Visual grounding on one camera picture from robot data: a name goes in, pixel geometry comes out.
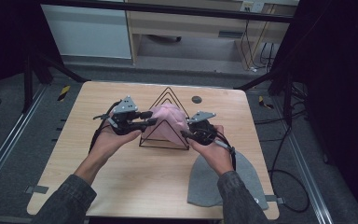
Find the pink cloth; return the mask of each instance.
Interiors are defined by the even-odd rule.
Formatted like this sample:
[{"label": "pink cloth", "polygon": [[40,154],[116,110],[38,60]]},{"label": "pink cloth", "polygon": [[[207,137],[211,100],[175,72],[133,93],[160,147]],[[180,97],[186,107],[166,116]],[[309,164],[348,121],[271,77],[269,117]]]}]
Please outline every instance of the pink cloth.
[{"label": "pink cloth", "polygon": [[186,142],[180,131],[188,130],[186,114],[178,106],[163,104],[150,109],[153,112],[152,118],[158,118],[154,126],[147,127],[142,134],[143,138],[168,140],[177,145],[183,146]]}]

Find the person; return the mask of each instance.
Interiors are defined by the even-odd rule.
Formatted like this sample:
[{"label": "person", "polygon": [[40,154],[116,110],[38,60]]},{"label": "person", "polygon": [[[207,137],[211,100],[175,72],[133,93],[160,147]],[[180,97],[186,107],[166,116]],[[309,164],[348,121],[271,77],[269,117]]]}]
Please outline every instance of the person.
[{"label": "person", "polygon": [[[224,131],[223,126],[215,125],[215,128],[220,133]],[[120,147],[140,134],[134,131],[116,135],[112,129],[103,129],[87,158],[48,198],[31,223],[83,223],[97,195],[91,187],[95,176]],[[217,187],[223,198],[225,223],[267,223],[262,209],[234,171],[229,153],[216,143],[203,146],[188,140],[219,175]]]}]

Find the black backdrop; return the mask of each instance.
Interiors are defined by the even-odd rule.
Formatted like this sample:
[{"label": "black backdrop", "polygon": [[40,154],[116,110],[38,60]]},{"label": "black backdrop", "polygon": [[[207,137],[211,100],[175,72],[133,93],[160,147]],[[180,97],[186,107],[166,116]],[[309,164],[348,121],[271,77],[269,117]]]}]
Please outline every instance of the black backdrop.
[{"label": "black backdrop", "polygon": [[22,73],[30,49],[63,64],[40,4],[0,0],[0,79]]},{"label": "black backdrop", "polygon": [[289,73],[306,84],[311,125],[358,202],[358,1],[301,0],[296,17],[312,20],[289,26],[273,68],[285,72],[272,85],[282,87]]}]

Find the hand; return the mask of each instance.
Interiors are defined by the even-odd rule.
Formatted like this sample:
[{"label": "hand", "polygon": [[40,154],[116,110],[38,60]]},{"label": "hand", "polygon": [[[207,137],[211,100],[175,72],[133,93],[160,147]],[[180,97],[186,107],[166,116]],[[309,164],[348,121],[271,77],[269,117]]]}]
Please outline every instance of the hand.
[{"label": "hand", "polygon": [[79,176],[90,185],[100,169],[106,164],[107,160],[112,157],[120,147],[134,140],[141,134],[141,131],[137,130],[125,135],[116,135],[108,121],[104,123],[103,127],[106,125],[107,127],[101,130],[88,157],[83,160],[74,172],[74,175]]},{"label": "hand", "polygon": [[[214,125],[214,127],[218,132],[224,133],[223,126]],[[225,172],[234,170],[229,152],[215,142],[212,142],[208,146],[203,146],[192,139],[188,139],[188,143],[194,150],[198,151],[203,158],[205,158],[208,164],[219,176]]]}]

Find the gray sleeve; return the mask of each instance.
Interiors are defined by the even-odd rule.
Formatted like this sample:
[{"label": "gray sleeve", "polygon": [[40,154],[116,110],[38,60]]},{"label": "gray sleeve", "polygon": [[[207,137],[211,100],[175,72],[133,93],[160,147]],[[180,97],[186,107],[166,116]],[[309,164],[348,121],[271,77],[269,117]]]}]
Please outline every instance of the gray sleeve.
[{"label": "gray sleeve", "polygon": [[269,223],[235,171],[226,172],[217,182],[223,198],[223,216],[226,224]]},{"label": "gray sleeve", "polygon": [[32,223],[83,223],[96,196],[82,178],[70,175],[43,204]]}]

